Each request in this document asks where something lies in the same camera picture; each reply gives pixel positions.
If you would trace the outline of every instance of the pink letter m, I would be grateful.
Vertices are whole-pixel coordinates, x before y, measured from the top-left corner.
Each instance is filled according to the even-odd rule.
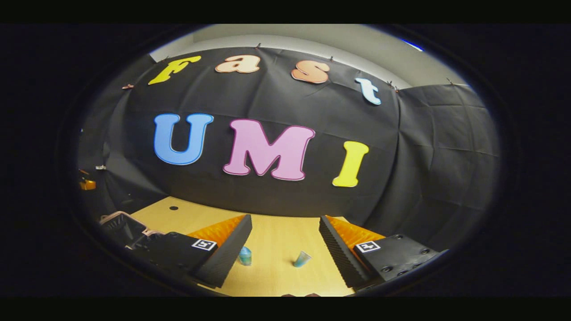
[[[315,137],[315,131],[307,127],[290,126],[270,145],[262,124],[252,119],[236,119],[230,123],[234,129],[234,147],[230,163],[224,171],[232,175],[248,175],[246,153],[258,176],[263,176],[279,158],[279,164],[272,171],[272,177],[284,180],[302,180],[303,158],[309,140]]]

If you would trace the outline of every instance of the blue letter u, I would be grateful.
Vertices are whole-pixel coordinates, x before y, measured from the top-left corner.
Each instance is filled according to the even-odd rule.
[[[186,118],[190,124],[186,151],[175,151],[171,145],[172,131],[179,120],[180,117],[176,114],[155,117],[155,154],[166,163],[188,165],[196,162],[202,155],[206,125],[210,124],[214,117],[208,114],[192,114]]]

